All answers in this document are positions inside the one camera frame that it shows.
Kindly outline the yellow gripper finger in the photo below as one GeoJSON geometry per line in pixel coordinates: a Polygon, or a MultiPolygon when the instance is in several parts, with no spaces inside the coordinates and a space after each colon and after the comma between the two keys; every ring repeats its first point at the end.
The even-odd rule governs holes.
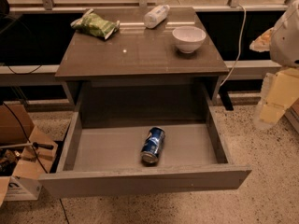
{"type": "Polygon", "coordinates": [[[260,130],[272,128],[298,99],[298,69],[288,68],[275,74],[267,73],[253,117],[255,127],[260,130]]]}
{"type": "Polygon", "coordinates": [[[273,32],[272,28],[266,30],[264,33],[262,33],[254,41],[251,42],[249,48],[257,52],[269,51],[272,32],[273,32]]]}

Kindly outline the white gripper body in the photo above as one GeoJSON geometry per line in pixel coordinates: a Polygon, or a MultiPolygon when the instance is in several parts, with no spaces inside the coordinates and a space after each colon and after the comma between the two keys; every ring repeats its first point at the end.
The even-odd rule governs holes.
{"type": "Polygon", "coordinates": [[[283,66],[299,67],[299,0],[295,0],[275,24],[270,58],[283,66]]]}

